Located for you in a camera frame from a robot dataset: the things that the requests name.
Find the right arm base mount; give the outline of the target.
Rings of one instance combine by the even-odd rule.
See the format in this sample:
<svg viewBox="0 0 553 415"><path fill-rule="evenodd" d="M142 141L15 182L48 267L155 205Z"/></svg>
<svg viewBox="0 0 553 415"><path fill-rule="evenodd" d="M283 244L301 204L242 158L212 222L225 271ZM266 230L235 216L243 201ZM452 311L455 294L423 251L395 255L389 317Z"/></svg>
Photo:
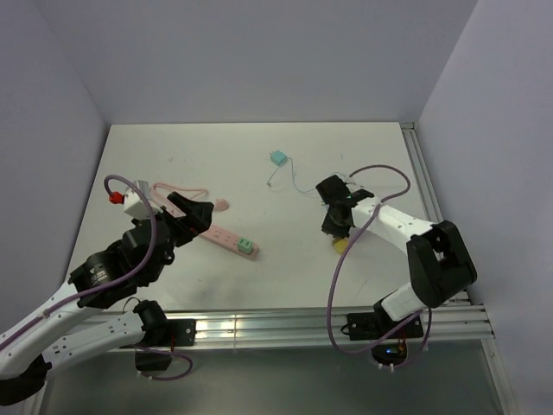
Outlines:
<svg viewBox="0 0 553 415"><path fill-rule="evenodd" d="M375 312L350 313L346 315L346 324L340 328L343 335L352 342L376 341L388 331L396 328L399 322L390 320L384 314ZM383 366L400 365L408 358L409 339L423 339L426 334L420 316L417 316L402 328L397 329L390 339L395 343L380 344L371 349L372 358Z"/></svg>

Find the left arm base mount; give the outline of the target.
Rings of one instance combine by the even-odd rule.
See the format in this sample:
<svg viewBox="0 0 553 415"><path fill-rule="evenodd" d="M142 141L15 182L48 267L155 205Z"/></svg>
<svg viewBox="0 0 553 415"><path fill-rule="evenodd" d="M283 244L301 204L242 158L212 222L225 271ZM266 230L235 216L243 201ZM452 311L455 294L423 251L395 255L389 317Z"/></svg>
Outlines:
<svg viewBox="0 0 553 415"><path fill-rule="evenodd" d="M179 347L194 345L196 326L195 319L169 319L158 335L146 335L141 342L123 349L135 351L134 364L139 376L160 382L180 380L193 372L194 362ZM181 373L164 375L177 361L186 362L188 367Z"/></svg>

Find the green charger plug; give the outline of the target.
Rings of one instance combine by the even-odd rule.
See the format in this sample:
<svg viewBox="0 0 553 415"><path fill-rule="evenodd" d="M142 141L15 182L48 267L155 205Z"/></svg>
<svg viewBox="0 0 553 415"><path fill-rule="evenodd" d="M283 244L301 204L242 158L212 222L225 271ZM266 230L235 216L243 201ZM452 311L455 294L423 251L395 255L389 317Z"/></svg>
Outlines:
<svg viewBox="0 0 553 415"><path fill-rule="evenodd" d="M242 252L245 255L250 255L254 249L254 243L244 237L241 237L237 240L237 249L239 252Z"/></svg>

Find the pink power strip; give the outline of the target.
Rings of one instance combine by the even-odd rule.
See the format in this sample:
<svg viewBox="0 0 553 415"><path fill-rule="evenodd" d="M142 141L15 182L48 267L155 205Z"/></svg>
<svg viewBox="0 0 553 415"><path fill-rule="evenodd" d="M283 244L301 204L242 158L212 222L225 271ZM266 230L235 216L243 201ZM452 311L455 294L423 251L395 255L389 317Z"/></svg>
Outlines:
<svg viewBox="0 0 553 415"><path fill-rule="evenodd" d="M192 242L193 239L200 237L243 258L253 260L256 257L258 252L257 244L253 242L254 249L250 255L245 255L242 252L239 252L236 243L237 240L243 236L240 236L237 233L232 233L231 231L228 231L223 227L216 226L213 224L213 221L212 225L207 231L196 236L195 238L190 238L184 233L183 229L179 226L177 222L177 219L179 219L183 215L184 213L178 208L176 214L171 214L166 208L163 208L158 213L159 219L167 224L170 230L172 241L175 242L175 245L177 247L184 246L187 243Z"/></svg>

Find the yellow charger plug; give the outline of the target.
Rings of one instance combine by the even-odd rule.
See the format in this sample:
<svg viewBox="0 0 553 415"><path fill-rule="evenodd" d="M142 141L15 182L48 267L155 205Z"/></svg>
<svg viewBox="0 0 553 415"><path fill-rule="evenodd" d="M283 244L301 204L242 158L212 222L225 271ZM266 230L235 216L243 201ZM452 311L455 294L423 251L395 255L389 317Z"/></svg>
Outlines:
<svg viewBox="0 0 553 415"><path fill-rule="evenodd" d="M332 247L339 255L342 255L345 252L348 244L348 238L336 238L332 241Z"/></svg>

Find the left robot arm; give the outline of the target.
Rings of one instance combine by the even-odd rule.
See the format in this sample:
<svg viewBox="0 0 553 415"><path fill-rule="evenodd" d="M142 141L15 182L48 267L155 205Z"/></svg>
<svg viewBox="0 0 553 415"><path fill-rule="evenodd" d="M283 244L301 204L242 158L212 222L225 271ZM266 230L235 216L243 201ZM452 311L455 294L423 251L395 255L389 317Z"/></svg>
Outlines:
<svg viewBox="0 0 553 415"><path fill-rule="evenodd" d="M168 319L156 301L143 300L109 322L74 332L92 316L154 283L175 259L175 249L212 224L213 204L176 192L166 209L134 227L104 251L91 255L41 307L1 335L1 404L14 405L38 393L57 373L114 348L156 347L169 337Z"/></svg>

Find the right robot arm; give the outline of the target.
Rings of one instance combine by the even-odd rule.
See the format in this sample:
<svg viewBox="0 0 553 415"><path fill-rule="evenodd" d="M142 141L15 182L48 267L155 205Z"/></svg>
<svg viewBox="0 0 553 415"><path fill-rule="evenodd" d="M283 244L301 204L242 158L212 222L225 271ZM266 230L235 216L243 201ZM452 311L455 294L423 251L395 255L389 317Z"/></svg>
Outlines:
<svg viewBox="0 0 553 415"><path fill-rule="evenodd" d="M409 281L373 305L374 327L382 336L394 336L406 317L441 306L476 281L474 262L453 222L418 219L364 188L351 190L337 175L315 189L327 206L325 234L351 246L370 232L406 255Z"/></svg>

